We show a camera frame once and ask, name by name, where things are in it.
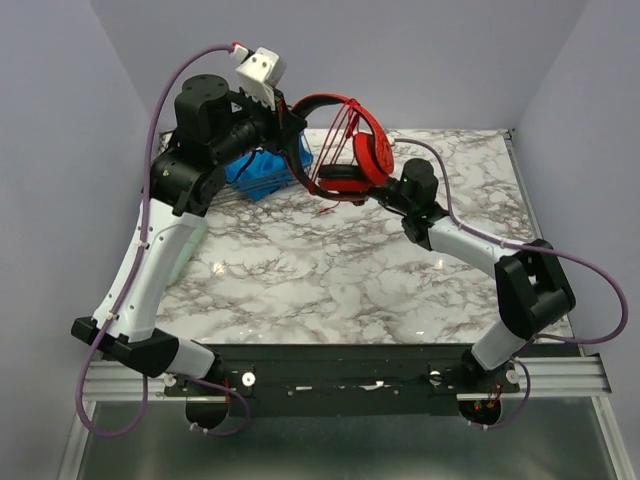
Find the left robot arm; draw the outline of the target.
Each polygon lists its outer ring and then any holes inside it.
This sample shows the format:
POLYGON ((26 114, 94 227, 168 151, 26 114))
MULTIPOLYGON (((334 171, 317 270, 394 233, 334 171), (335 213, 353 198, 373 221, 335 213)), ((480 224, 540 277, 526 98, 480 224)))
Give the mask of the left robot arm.
POLYGON ((304 129, 272 80, 243 80, 237 91, 217 75, 186 80, 174 100, 168 148, 148 164, 134 236, 108 294, 71 334, 148 377, 187 376, 201 395, 222 380, 215 353, 156 326, 161 297, 180 254, 226 183, 225 168, 257 148, 297 146, 304 129))

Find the red black headphones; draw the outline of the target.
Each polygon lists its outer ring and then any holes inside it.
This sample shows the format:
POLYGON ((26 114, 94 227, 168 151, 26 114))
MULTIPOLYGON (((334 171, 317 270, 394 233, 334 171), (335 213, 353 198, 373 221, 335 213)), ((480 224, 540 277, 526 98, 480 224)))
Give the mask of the red black headphones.
POLYGON ((391 144, 379 121, 354 98, 313 94, 291 108, 307 121, 314 111, 331 106, 338 111, 313 166, 303 165, 300 142, 282 153, 295 179, 310 194, 336 202, 362 202, 370 187, 384 185, 393 173, 391 144))

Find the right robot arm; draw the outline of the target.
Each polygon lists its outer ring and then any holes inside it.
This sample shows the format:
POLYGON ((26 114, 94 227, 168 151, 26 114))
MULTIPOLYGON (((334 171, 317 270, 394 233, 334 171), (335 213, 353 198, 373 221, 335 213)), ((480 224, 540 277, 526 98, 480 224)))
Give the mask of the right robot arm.
POLYGON ((576 298, 548 242, 492 242, 484 232, 472 234, 438 204, 437 189, 432 165, 413 158, 400 178, 370 188, 368 196, 401 216, 412 243, 454 257, 495 281, 499 320, 465 354, 459 370, 462 384, 480 392, 494 383, 496 369, 573 310, 576 298))

